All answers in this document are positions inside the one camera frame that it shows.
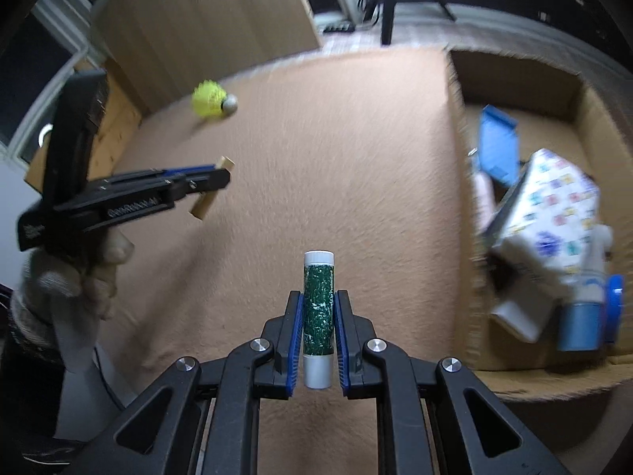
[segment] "blue lid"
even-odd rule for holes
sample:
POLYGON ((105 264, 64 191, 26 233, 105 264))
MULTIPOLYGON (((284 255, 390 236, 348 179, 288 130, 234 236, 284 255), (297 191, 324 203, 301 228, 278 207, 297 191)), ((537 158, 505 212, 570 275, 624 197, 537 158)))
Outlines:
POLYGON ((492 105, 481 112, 479 164, 495 181, 510 187, 518 179, 519 156, 517 120, 492 105))
POLYGON ((602 304, 578 302, 563 305, 558 329, 561 352, 597 350, 601 344, 602 304))
POLYGON ((605 342, 615 342, 618 339, 623 291, 624 277, 622 275, 611 276, 606 285, 605 342))

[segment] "white glove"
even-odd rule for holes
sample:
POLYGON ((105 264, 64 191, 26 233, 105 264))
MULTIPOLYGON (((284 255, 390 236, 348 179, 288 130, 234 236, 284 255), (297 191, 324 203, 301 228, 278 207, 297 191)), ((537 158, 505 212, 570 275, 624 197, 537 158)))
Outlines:
POLYGON ((43 248, 33 250, 11 297, 11 315, 24 338, 36 348, 59 350, 67 370, 84 371, 92 361, 99 320, 115 313, 116 267, 133 252, 134 244, 116 228, 109 229, 88 269, 43 248))

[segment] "yellow shuttlecock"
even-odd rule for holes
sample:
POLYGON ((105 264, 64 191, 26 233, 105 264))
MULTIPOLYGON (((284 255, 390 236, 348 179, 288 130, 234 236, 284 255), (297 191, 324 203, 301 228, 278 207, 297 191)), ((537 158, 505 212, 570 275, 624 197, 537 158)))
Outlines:
POLYGON ((195 113, 202 118, 228 116, 237 110, 237 98, 228 94, 220 84, 205 80, 195 88, 191 96, 195 113))

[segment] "white cap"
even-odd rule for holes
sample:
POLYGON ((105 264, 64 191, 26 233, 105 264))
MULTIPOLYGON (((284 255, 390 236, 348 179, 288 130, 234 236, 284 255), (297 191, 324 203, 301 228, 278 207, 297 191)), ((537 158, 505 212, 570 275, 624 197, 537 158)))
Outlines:
POLYGON ((313 266, 314 264, 327 264, 334 266, 334 254, 324 250, 312 250, 303 254, 303 265, 313 266))
POLYGON ((311 390, 325 390, 332 385, 332 360, 330 355, 303 354, 303 383, 311 390))

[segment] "window frame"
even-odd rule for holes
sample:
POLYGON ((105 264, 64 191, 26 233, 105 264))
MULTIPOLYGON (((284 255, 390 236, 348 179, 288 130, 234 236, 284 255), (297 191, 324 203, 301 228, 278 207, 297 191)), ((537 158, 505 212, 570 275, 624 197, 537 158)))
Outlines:
POLYGON ((20 171, 28 171, 29 163, 20 154, 29 138, 39 130, 34 127, 48 106, 59 96, 67 79, 81 60, 99 66, 107 57, 103 46, 95 46, 90 38, 89 0, 38 0, 31 10, 33 16, 61 44, 71 58, 48 81, 22 118, 8 145, 0 143, 0 162, 20 171))

